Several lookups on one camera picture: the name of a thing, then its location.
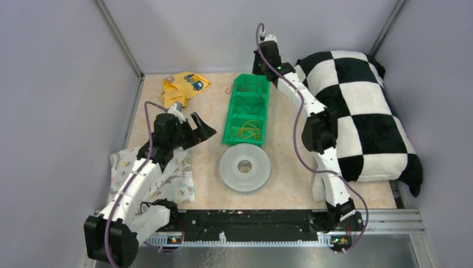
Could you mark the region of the grey cable spool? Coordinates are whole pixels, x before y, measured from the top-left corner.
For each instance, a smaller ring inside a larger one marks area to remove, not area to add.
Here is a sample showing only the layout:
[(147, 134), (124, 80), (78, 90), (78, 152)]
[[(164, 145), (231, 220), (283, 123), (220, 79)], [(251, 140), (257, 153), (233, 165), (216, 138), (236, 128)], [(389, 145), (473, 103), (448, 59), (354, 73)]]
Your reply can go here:
[(227, 149), (219, 162), (219, 173), (225, 185), (238, 194), (253, 194), (268, 182), (271, 162), (263, 149), (241, 143)]

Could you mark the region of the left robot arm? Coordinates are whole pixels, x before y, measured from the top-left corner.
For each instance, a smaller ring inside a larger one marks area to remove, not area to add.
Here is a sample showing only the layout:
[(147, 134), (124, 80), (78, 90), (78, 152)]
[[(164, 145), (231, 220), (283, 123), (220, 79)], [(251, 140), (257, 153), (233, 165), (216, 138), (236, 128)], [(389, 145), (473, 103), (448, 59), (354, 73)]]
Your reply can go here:
[(177, 204), (167, 199), (141, 207), (174, 172), (174, 164), (186, 157), (188, 149), (208, 140), (217, 131), (199, 115), (191, 114), (192, 128), (180, 112), (158, 114), (148, 126), (149, 140), (139, 150), (131, 172), (112, 201), (96, 216), (84, 222), (86, 254), (114, 267), (130, 267), (140, 246), (156, 231), (178, 226)]

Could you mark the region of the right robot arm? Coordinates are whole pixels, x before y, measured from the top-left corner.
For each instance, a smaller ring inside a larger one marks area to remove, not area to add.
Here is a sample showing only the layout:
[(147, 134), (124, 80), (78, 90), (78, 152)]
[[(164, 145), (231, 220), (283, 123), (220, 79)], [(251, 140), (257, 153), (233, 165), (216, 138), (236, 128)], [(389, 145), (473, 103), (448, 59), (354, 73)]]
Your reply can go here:
[(318, 164), (311, 171), (315, 173), (315, 181), (323, 184), (327, 206), (327, 219), (321, 224), (314, 223), (313, 227), (325, 233), (342, 230), (356, 209), (337, 159), (337, 116), (314, 97), (290, 63), (282, 62), (275, 39), (257, 37), (256, 44), (253, 73), (264, 75), (298, 108), (296, 117), (306, 119), (301, 140)]

